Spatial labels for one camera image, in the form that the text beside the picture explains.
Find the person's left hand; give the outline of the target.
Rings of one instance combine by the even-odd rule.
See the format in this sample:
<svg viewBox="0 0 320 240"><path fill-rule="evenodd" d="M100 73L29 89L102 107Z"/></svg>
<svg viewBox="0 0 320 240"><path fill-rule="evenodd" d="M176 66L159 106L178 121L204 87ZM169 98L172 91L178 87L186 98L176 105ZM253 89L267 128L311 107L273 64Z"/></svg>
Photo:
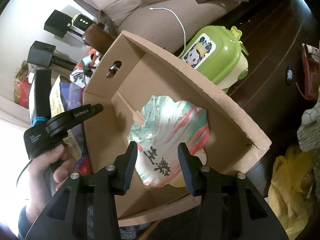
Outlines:
<svg viewBox="0 0 320 240"><path fill-rule="evenodd" d="M35 158L27 168L30 198L25 208L27 220L35 222L64 181L78 169L76 158L68 145L59 145Z"/></svg>

